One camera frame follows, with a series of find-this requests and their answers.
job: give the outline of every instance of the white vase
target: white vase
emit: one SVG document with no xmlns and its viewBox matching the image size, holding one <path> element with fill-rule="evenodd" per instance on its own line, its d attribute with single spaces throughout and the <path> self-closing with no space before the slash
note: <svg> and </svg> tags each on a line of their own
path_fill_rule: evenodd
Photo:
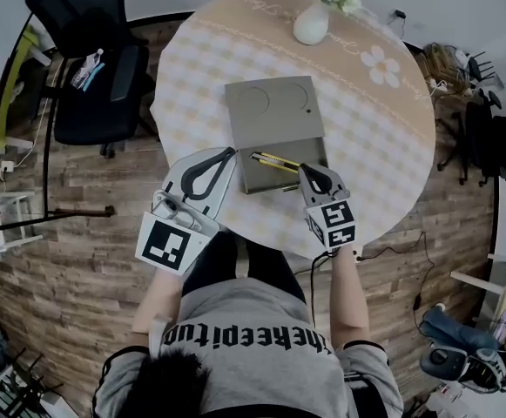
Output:
<svg viewBox="0 0 506 418">
<path fill-rule="evenodd" d="M 293 35 L 302 44 L 315 45 L 328 33 L 329 20 L 327 6 L 319 1 L 313 2 L 295 19 Z"/>
</svg>

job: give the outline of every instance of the wooden floor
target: wooden floor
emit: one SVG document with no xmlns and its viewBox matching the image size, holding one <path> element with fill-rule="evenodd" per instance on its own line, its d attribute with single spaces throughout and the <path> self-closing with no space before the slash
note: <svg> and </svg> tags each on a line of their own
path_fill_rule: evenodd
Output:
<svg viewBox="0 0 506 418">
<path fill-rule="evenodd" d="M 156 76 L 159 54 L 177 26 L 160 24 L 138 30 L 151 41 L 151 76 Z M 56 69 L 57 61 L 51 76 Z M 142 106 L 142 115 L 150 122 L 147 109 L 151 103 L 152 94 Z M 443 116 L 448 115 L 449 109 L 441 106 L 441 110 Z M 19 125 L 16 135 L 32 139 L 36 129 L 37 121 L 28 127 Z M 34 152 L 6 180 L 8 191 L 36 188 L 32 213 L 42 211 L 44 134 L 45 125 Z M 451 139 L 438 127 L 435 162 L 451 146 Z M 141 130 L 135 138 L 116 145 L 115 159 L 101 158 L 98 149 L 52 144 L 51 207 L 114 205 L 118 214 L 111 219 L 66 219 L 37 227 L 35 231 L 45 239 L 0 257 L 0 323 L 9 335 L 11 352 L 27 347 L 30 351 L 22 358 L 24 363 L 37 353 L 44 354 L 38 372 L 48 385 L 64 383 L 60 393 L 81 416 L 89 414 L 102 363 L 124 345 L 132 316 L 152 277 L 152 269 L 134 258 L 134 249 L 142 212 L 149 209 L 152 194 L 168 169 L 161 144 Z M 493 187 L 480 188 L 477 171 L 471 172 L 464 186 L 458 184 L 458 177 L 457 163 L 444 172 L 434 168 L 409 215 L 364 250 L 364 256 L 385 246 L 407 250 L 426 232 L 428 256 L 436 268 L 428 275 L 417 318 L 441 301 L 463 320 L 470 317 L 479 300 L 478 291 L 452 280 L 449 272 L 484 275 Z M 411 253 L 387 251 L 359 265 L 374 339 L 387 349 L 405 400 L 435 385 L 418 367 L 420 351 L 428 341 L 417 333 L 412 311 L 428 268 L 422 243 Z M 298 278 L 308 290 L 308 273 Z M 314 284 L 317 325 L 327 334 L 328 272 L 317 273 Z"/>
</svg>

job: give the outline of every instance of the gray box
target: gray box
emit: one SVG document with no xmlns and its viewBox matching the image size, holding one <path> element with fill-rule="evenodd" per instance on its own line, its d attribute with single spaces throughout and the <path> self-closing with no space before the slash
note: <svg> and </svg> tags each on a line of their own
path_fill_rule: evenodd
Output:
<svg viewBox="0 0 506 418">
<path fill-rule="evenodd" d="M 253 152 L 327 165 L 324 126 L 310 76 L 227 84 L 226 102 L 246 193 L 299 184 L 298 175 L 250 159 Z"/>
</svg>

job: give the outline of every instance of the round table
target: round table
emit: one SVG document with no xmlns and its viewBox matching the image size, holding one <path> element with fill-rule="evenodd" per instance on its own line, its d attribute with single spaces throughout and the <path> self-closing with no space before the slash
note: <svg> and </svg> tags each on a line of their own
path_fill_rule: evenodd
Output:
<svg viewBox="0 0 506 418">
<path fill-rule="evenodd" d="M 170 164 L 233 145 L 225 84 L 311 76 L 328 166 L 351 192 L 358 245 L 398 223 L 433 163 L 435 117 L 423 76 L 403 42 L 366 11 L 331 10 L 327 37 L 293 37 L 311 0 L 213 0 L 161 53 L 151 111 Z M 304 220 L 300 191 L 246 195 L 239 167 L 216 220 L 265 246 L 312 259 L 324 251 Z"/>
</svg>

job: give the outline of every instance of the gray t-shirt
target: gray t-shirt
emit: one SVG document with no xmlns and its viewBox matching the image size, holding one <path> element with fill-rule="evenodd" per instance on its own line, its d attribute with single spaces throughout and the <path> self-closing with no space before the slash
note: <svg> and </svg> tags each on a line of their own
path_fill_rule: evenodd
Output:
<svg viewBox="0 0 506 418">
<path fill-rule="evenodd" d="M 402 413 L 380 346 L 356 341 L 334 351 L 310 325 L 303 302 L 256 279 L 228 280 L 189 293 L 177 325 L 156 334 L 161 337 L 151 337 L 158 342 L 151 354 L 177 348 L 196 354 L 209 368 L 203 414 L 259 404 L 320 417 Z M 146 357 L 127 348 L 108 360 L 94 398 L 96 417 L 117 415 Z"/>
</svg>

